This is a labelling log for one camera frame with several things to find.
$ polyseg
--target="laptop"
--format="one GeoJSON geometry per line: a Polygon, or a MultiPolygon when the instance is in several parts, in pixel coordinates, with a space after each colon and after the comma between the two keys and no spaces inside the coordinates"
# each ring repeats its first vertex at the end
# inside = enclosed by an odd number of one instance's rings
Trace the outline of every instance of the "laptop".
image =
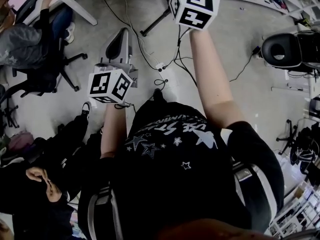
{"type": "Polygon", "coordinates": [[[35,9],[37,0],[8,0],[9,6],[15,12],[15,23],[22,23],[35,9]]]}

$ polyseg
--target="jeans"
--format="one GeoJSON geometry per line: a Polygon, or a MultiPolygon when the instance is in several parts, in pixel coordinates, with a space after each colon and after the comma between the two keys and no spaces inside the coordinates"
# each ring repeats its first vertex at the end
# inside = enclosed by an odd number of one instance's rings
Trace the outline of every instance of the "jeans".
{"type": "Polygon", "coordinates": [[[66,6],[53,19],[51,23],[52,37],[56,41],[59,38],[65,39],[68,36],[66,31],[72,21],[73,10],[66,6]]]}

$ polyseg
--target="gray jacket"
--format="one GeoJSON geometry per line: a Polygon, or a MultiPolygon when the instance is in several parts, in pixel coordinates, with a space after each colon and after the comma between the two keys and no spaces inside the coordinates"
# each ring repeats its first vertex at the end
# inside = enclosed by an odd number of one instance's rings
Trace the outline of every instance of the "gray jacket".
{"type": "Polygon", "coordinates": [[[0,65],[16,69],[38,69],[46,60],[42,30],[23,23],[0,33],[0,65]]]}

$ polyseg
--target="gray floor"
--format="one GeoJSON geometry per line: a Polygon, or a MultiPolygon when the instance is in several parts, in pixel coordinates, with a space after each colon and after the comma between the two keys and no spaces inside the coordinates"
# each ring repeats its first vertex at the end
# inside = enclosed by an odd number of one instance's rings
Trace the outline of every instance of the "gray floor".
{"type": "MultiPolygon", "coordinates": [[[[115,13],[123,20],[125,16],[124,0],[107,0],[115,13]]],[[[164,0],[127,0],[128,14],[136,30],[146,28],[167,8],[164,0]]],[[[72,80],[80,85],[81,90],[74,92],[62,79],[58,92],[46,93],[42,97],[28,95],[20,98],[21,93],[14,95],[15,104],[19,105],[17,120],[20,129],[28,130],[34,137],[49,138],[55,134],[60,123],[68,123],[81,112],[82,104],[88,99],[88,76],[94,64],[99,62],[99,50],[106,39],[124,25],[110,12],[103,0],[78,0],[97,20],[92,26],[79,15],[74,16],[76,24],[75,41],[66,48],[66,55],[71,57],[78,53],[87,53],[87,60],[73,62],[66,71],[72,80]]],[[[281,14],[266,7],[237,0],[221,0],[218,16],[209,27],[223,66],[229,79],[233,79],[242,70],[249,59],[251,51],[262,43],[262,35],[293,25],[290,17],[278,18],[281,14]]],[[[145,48],[159,62],[168,63],[176,49],[178,26],[168,16],[150,34],[144,38],[145,48]]],[[[133,38],[132,63],[139,69],[139,87],[131,89],[127,101],[138,109],[155,89],[154,80],[159,79],[158,72],[148,67],[138,49],[136,38],[133,38]]],[[[182,56],[191,56],[189,38],[181,43],[182,56]]],[[[150,63],[157,63],[150,58],[150,63]]],[[[193,62],[185,59],[184,63],[194,74],[193,62]]],[[[164,90],[165,98],[190,105],[203,111],[195,85],[189,75],[181,68],[172,65],[177,86],[164,90]]],[[[7,72],[9,85],[20,83],[24,74],[12,78],[7,72]]],[[[285,80],[279,69],[265,67],[262,60],[252,59],[238,80],[232,82],[234,98],[243,110],[245,117],[257,130],[260,136],[272,149],[282,145],[275,138],[284,132],[286,119],[296,122],[303,116],[305,99],[301,96],[271,92],[271,86],[279,79],[285,80]]],[[[130,128],[134,118],[132,108],[126,109],[127,125],[130,128]]],[[[104,106],[92,111],[88,136],[103,124],[104,106]]]]}

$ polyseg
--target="white cube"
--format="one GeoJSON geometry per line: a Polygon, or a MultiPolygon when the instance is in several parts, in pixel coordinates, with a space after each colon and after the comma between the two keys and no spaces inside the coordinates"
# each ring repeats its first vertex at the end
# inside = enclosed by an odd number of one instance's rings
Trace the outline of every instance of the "white cube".
{"type": "Polygon", "coordinates": [[[122,69],[91,73],[87,95],[101,103],[122,104],[132,83],[122,69]]]}
{"type": "Polygon", "coordinates": [[[169,0],[176,24],[206,30],[218,14],[220,0],[169,0]]]}

